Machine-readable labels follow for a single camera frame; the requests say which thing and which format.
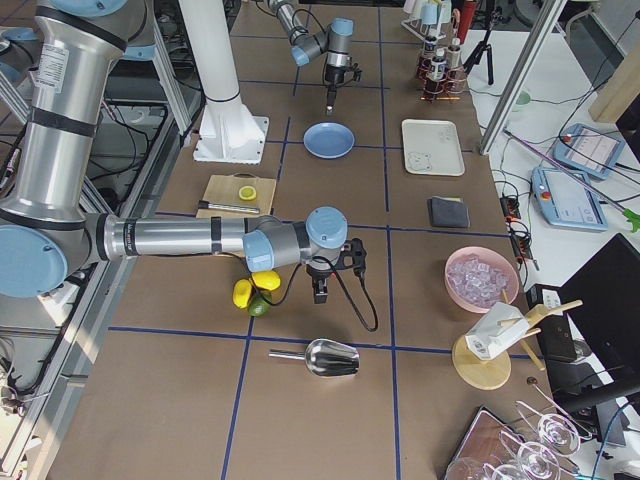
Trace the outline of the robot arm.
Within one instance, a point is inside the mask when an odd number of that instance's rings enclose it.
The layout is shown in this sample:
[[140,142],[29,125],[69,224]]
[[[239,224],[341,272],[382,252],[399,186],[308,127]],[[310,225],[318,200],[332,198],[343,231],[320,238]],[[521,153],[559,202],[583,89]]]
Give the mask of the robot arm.
[[302,222],[251,218],[149,219],[86,214],[79,206],[101,101],[112,68],[152,43],[149,1],[41,1],[40,64],[16,183],[1,202],[1,291],[35,297],[80,267],[133,256],[240,252],[251,272],[303,264],[314,299],[338,269],[348,226],[337,209]]
[[320,25],[320,30],[311,34],[297,18],[300,12],[306,12],[315,19],[310,11],[295,7],[291,1],[266,1],[266,5],[287,34],[291,55],[298,67],[326,56],[323,85],[326,88],[326,114],[332,115],[338,90],[361,79],[362,71],[350,54],[354,22],[351,19],[337,17],[327,26]]

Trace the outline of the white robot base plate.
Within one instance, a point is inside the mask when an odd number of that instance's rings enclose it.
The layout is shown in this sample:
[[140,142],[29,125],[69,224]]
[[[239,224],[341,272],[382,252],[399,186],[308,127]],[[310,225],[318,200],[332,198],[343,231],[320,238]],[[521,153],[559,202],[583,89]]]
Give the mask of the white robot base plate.
[[268,128],[268,117],[252,115],[242,103],[227,108],[208,102],[193,158],[199,162],[259,164]]

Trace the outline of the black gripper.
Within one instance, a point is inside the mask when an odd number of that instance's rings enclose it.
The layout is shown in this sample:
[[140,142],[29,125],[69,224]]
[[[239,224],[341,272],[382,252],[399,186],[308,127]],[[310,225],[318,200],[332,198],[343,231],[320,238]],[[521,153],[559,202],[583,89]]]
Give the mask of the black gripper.
[[310,276],[313,288],[313,300],[315,304],[325,304],[328,299],[328,279],[337,272],[331,263],[322,264],[321,268],[306,265],[306,273]]
[[323,70],[323,84],[327,88],[325,113],[333,114],[337,89],[345,83],[346,68],[325,64]]

